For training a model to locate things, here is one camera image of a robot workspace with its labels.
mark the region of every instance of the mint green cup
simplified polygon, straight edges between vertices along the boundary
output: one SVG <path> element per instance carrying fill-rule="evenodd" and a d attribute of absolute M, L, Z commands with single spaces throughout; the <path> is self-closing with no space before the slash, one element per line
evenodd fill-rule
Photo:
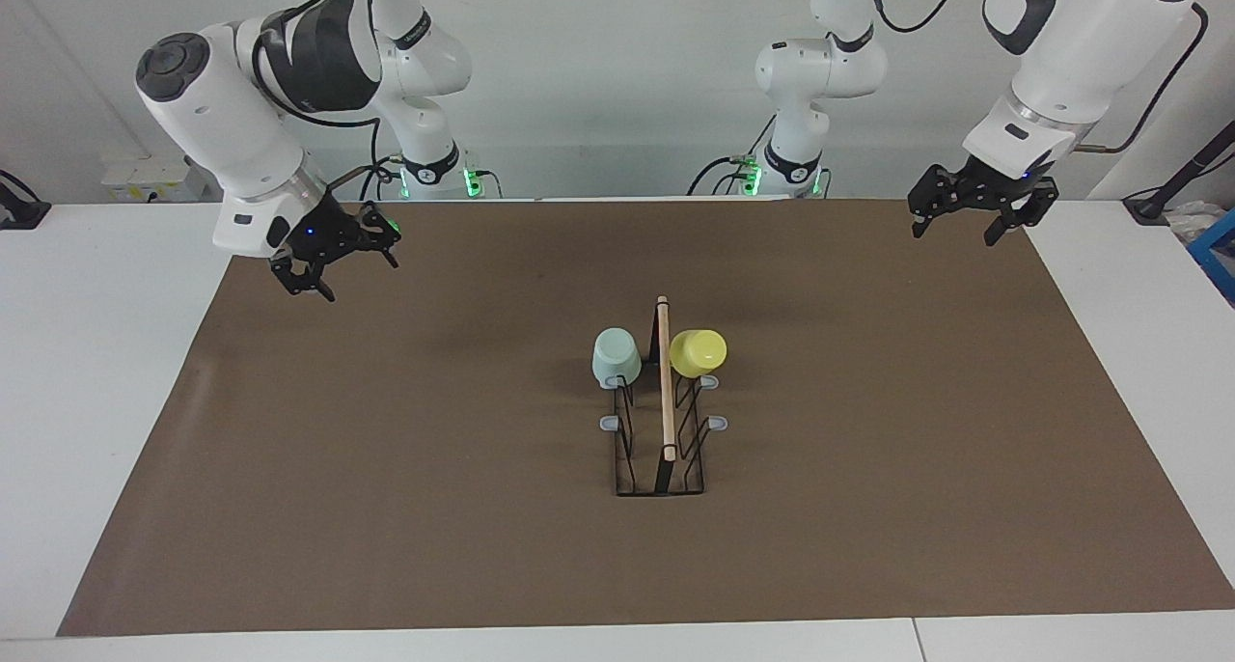
<path fill-rule="evenodd" d="M 592 374 L 600 382 L 601 389 L 618 389 L 625 384 L 635 384 L 643 362 L 638 354 L 635 336 L 626 329 L 605 329 L 597 337 L 592 350 Z"/>

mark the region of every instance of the white wall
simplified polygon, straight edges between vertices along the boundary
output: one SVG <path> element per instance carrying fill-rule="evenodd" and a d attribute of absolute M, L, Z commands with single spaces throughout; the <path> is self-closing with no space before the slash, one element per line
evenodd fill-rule
<path fill-rule="evenodd" d="M 146 47 L 167 33 L 300 0 L 4 0 L 6 12 L 11 1 L 28 1 L 41 20 L 19 20 L 26 33 L 17 33 L 14 19 L 0 16 L 0 162 L 48 188 L 53 201 L 91 201 L 103 199 L 100 153 L 175 152 L 132 89 Z M 935 1 L 887 0 L 900 21 L 916 20 Z M 881 30 L 893 61 L 884 89 L 829 104 L 834 195 L 903 196 L 930 162 L 963 161 L 961 140 L 1016 68 L 986 33 L 981 1 L 955 0 L 921 33 Z M 1199 59 L 1212 58 L 1215 43 L 1235 32 L 1223 12 L 1235 0 L 1204 1 L 1215 23 Z M 510 195 L 521 196 L 684 191 L 706 161 L 745 152 L 772 112 L 755 85 L 761 47 L 820 35 L 806 0 L 425 2 L 475 59 L 473 85 L 443 101 L 456 133 L 483 166 L 499 170 Z M 28 32 L 40 21 L 49 32 L 35 37 Z M 1189 37 L 1191 28 L 1178 35 L 1174 49 L 1126 91 L 1092 142 L 1121 140 Z M 70 73 L 44 64 L 48 42 Z M 1195 77 L 1189 68 L 1166 104 Z M 83 80 L 69 85 L 74 78 Z M 290 125 L 327 170 L 366 156 L 363 131 Z M 384 147 L 393 151 L 393 140 Z M 1115 162 L 1076 157 L 1057 178 L 1067 196 L 1086 196 Z"/>
<path fill-rule="evenodd" d="M 1235 120 L 1235 35 L 1207 63 L 1208 72 L 1181 91 L 1181 103 L 1162 114 L 1142 143 L 1129 148 L 1119 166 L 1094 188 L 1092 199 L 1121 199 L 1161 186 Z M 1235 207 L 1235 166 L 1188 184 L 1173 204 L 1195 200 Z"/>

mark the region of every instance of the green led light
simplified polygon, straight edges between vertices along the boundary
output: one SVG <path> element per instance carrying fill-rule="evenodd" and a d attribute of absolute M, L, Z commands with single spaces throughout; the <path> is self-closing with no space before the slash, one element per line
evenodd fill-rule
<path fill-rule="evenodd" d="M 747 179 L 746 186 L 742 188 L 742 190 L 746 193 L 746 196 L 758 196 L 760 184 L 763 183 L 763 168 L 760 168 L 760 166 L 753 166 L 752 169 L 755 174 L 750 179 Z"/>

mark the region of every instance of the cup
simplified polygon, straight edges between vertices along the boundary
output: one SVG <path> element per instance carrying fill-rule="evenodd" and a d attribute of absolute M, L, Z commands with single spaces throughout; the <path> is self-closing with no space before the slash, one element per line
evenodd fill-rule
<path fill-rule="evenodd" d="M 710 375 L 729 357 L 725 337 L 706 329 L 692 329 L 673 337 L 669 363 L 684 378 Z"/>
<path fill-rule="evenodd" d="M 638 372 L 643 368 L 635 336 L 626 329 L 605 329 L 597 337 L 592 350 L 592 374 L 600 382 L 601 389 L 618 389 L 625 384 L 635 384 Z"/>

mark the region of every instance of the black cable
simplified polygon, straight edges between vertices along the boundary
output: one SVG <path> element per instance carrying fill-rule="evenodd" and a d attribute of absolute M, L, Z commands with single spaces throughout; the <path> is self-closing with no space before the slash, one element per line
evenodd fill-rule
<path fill-rule="evenodd" d="M 734 183 L 736 182 L 736 179 L 741 178 L 743 178 L 743 174 L 741 173 L 725 174 L 725 177 L 716 183 L 716 186 L 711 188 L 711 196 L 715 196 L 716 191 L 720 191 L 720 184 L 724 184 L 725 179 L 729 179 L 729 188 L 727 190 L 725 190 L 725 196 L 729 196 L 729 193 L 734 191 Z"/>
<path fill-rule="evenodd" d="M 372 137 L 369 137 L 369 157 L 373 161 L 373 164 L 369 166 L 369 170 L 364 175 L 364 183 L 361 184 L 361 200 L 362 201 L 364 201 L 364 198 L 367 195 L 369 195 L 369 184 L 373 183 L 373 178 L 377 177 L 378 170 L 382 168 L 382 166 L 377 161 L 377 157 L 378 157 L 378 130 L 380 130 L 380 128 L 382 128 L 380 122 L 378 122 L 378 125 L 373 125 L 373 135 L 372 135 Z M 380 200 L 380 199 L 382 199 L 382 183 L 379 182 L 378 183 L 378 200 Z"/>
<path fill-rule="evenodd" d="M 1224 157 L 1224 159 L 1221 162 L 1216 162 L 1216 164 L 1213 166 L 1213 168 L 1209 168 L 1208 170 L 1204 170 L 1204 173 L 1197 174 L 1197 177 L 1193 178 L 1192 182 L 1197 182 L 1197 179 L 1205 178 L 1205 177 L 1208 177 L 1208 174 L 1214 174 L 1214 173 L 1216 173 L 1216 170 L 1221 170 L 1223 166 L 1226 166 L 1228 162 L 1230 162 L 1230 161 L 1235 161 L 1235 152 L 1231 152 L 1230 156 Z M 1120 201 L 1129 201 L 1130 199 L 1136 199 L 1137 196 L 1145 196 L 1145 195 L 1147 195 L 1147 193 L 1160 191 L 1165 186 L 1166 186 L 1166 184 L 1158 184 L 1158 186 L 1156 186 L 1156 188 L 1147 188 L 1147 190 L 1141 190 L 1141 191 L 1137 191 L 1137 193 L 1130 193 L 1130 195 L 1124 196 L 1124 199 L 1121 199 Z"/>
<path fill-rule="evenodd" d="M 393 159 L 391 157 L 388 156 L 383 157 L 383 159 L 378 162 L 378 166 L 359 166 L 359 168 L 357 168 L 358 170 L 368 170 L 368 173 L 364 175 L 364 183 L 361 184 L 359 201 L 364 201 L 364 198 L 368 195 L 369 184 L 373 183 L 373 178 L 378 179 L 378 200 L 382 201 L 383 184 L 393 182 L 394 179 L 394 173 L 384 168 L 384 164 L 387 164 L 387 162 L 390 161 Z M 342 186 L 342 184 L 338 184 L 337 180 L 331 184 L 333 184 L 333 186 Z"/>
<path fill-rule="evenodd" d="M 393 156 L 387 156 L 387 157 L 383 157 L 382 161 L 378 161 L 378 164 L 382 166 L 382 169 L 379 169 L 379 174 L 383 174 L 383 177 L 394 178 L 394 174 L 390 173 L 388 169 L 384 168 L 384 166 L 387 164 L 387 162 L 393 162 L 393 161 L 394 161 Z M 356 168 L 356 169 L 348 170 L 348 173 L 341 174 L 340 178 L 336 178 L 332 183 L 329 183 L 326 188 L 330 191 L 335 191 L 335 190 L 337 190 L 337 188 L 343 186 L 343 184 L 351 183 L 352 179 L 356 179 L 356 178 L 361 177 L 364 173 L 372 173 L 372 170 L 373 170 L 373 168 L 371 166 L 359 166 L 359 168 Z"/>
<path fill-rule="evenodd" d="M 729 162 L 730 166 L 737 164 L 737 162 L 735 162 L 732 157 L 719 157 L 718 159 L 709 162 L 706 168 L 704 168 L 703 170 L 700 170 L 700 173 L 695 175 L 695 182 L 690 183 L 690 188 L 689 190 L 687 190 L 687 195 L 693 196 L 694 190 L 697 190 L 699 183 L 701 183 L 703 179 L 708 177 L 708 173 L 711 173 L 711 170 L 720 168 L 720 166 L 726 164 L 726 162 Z"/>
<path fill-rule="evenodd" d="M 773 114 L 773 116 L 771 117 L 771 120 L 768 120 L 767 125 L 763 126 L 763 131 L 760 131 L 760 138 L 755 140 L 755 143 L 751 143 L 751 148 L 750 148 L 750 151 L 746 151 L 746 156 L 753 156 L 755 151 L 758 149 L 760 143 L 763 143 L 763 137 L 766 137 L 768 135 L 768 131 L 772 130 L 772 125 L 776 125 L 776 114 Z M 735 182 L 736 182 L 736 179 L 730 179 L 729 186 L 725 188 L 725 196 L 729 196 L 730 193 L 734 191 L 734 183 Z"/>
<path fill-rule="evenodd" d="M 937 6 L 935 6 L 935 10 L 930 11 L 930 16 L 926 16 L 926 20 L 923 20 L 921 23 L 918 25 L 910 25 L 908 26 L 908 28 L 902 28 L 900 25 L 895 25 L 890 19 L 888 19 L 887 12 L 883 12 L 883 0 L 874 0 L 874 10 L 879 12 L 879 19 L 882 19 L 883 23 L 887 25 L 888 28 L 892 28 L 893 32 L 916 33 L 918 30 L 925 28 L 925 26 L 929 25 L 931 20 L 935 20 L 935 16 L 939 16 L 939 12 L 944 11 L 944 6 L 947 6 L 948 1 L 951 0 L 940 0 Z"/>
<path fill-rule="evenodd" d="M 501 178 L 494 170 L 477 170 L 477 178 L 493 178 L 493 183 L 498 184 L 498 199 L 506 199 L 506 191 L 501 190 Z"/>
<path fill-rule="evenodd" d="M 827 173 L 827 184 L 826 186 L 824 186 L 824 199 L 827 199 L 829 193 L 832 191 L 832 170 L 829 168 L 824 168 L 819 170 L 819 173 L 820 174 Z"/>
<path fill-rule="evenodd" d="M 1153 94 L 1153 99 L 1150 100 L 1149 107 L 1146 107 L 1145 112 L 1141 114 L 1141 120 L 1136 122 L 1136 128 L 1132 130 L 1132 133 L 1129 135 L 1128 140 L 1125 140 L 1124 143 L 1118 145 L 1115 148 L 1108 148 L 1104 147 L 1104 145 L 1078 145 L 1076 152 L 1098 152 L 1102 153 L 1102 156 L 1114 156 L 1114 153 L 1128 151 L 1129 147 L 1136 142 L 1141 131 L 1145 130 L 1146 122 L 1150 121 L 1150 114 L 1152 114 L 1157 107 L 1162 95 L 1166 94 L 1166 90 L 1171 86 L 1171 83 L 1173 83 L 1174 78 L 1179 73 L 1179 69 L 1184 68 L 1188 59 L 1192 58 L 1192 53 L 1195 52 L 1197 47 L 1200 46 L 1200 42 L 1204 41 L 1205 33 L 1209 32 L 1209 11 L 1205 11 L 1204 6 L 1200 6 L 1199 2 L 1193 2 L 1192 12 L 1195 12 L 1198 19 L 1200 19 L 1200 28 L 1197 28 L 1197 37 L 1192 38 L 1192 43 L 1188 46 L 1188 49 L 1183 52 L 1183 56 L 1181 56 L 1179 61 L 1177 61 L 1174 68 L 1171 68 L 1171 72 L 1166 78 L 1163 78 L 1158 90 Z"/>
<path fill-rule="evenodd" d="M 274 95 L 274 91 L 270 90 L 269 83 L 266 83 L 266 77 L 263 77 L 263 74 L 262 74 L 262 69 L 261 69 L 261 54 L 262 54 L 262 52 L 266 51 L 266 47 L 267 47 L 267 43 L 268 43 L 267 42 L 267 37 L 268 37 L 268 33 L 262 33 L 262 36 L 258 38 L 258 41 L 253 46 L 253 61 L 252 61 L 252 64 L 253 64 L 253 78 L 256 78 L 256 80 L 257 80 L 257 86 L 259 86 L 259 89 L 263 91 L 263 94 L 266 94 L 267 98 L 270 99 L 270 103 L 273 103 L 274 105 L 277 105 L 278 109 L 283 109 L 284 112 L 291 114 L 291 116 L 296 117 L 296 120 L 309 121 L 310 125 L 330 126 L 330 128 L 335 128 L 335 130 L 358 130 L 358 128 L 361 128 L 361 126 L 375 126 L 375 125 L 380 125 L 382 117 L 372 117 L 372 120 L 364 120 L 364 121 L 329 121 L 329 120 L 319 120 L 319 117 L 310 117 L 310 116 L 308 116 L 308 114 L 300 112 L 299 109 L 290 107 L 290 105 L 284 104 L 282 99 L 278 99 L 278 95 Z"/>
<path fill-rule="evenodd" d="M 32 190 L 27 183 L 21 182 L 21 179 L 14 177 L 14 174 L 9 173 L 9 170 L 0 170 L 0 178 L 9 179 L 10 183 L 14 183 L 14 186 L 17 186 L 21 191 L 26 191 L 31 196 L 31 199 L 35 199 L 36 201 L 42 201 L 41 199 L 38 199 L 37 193 L 35 193 L 35 190 Z"/>

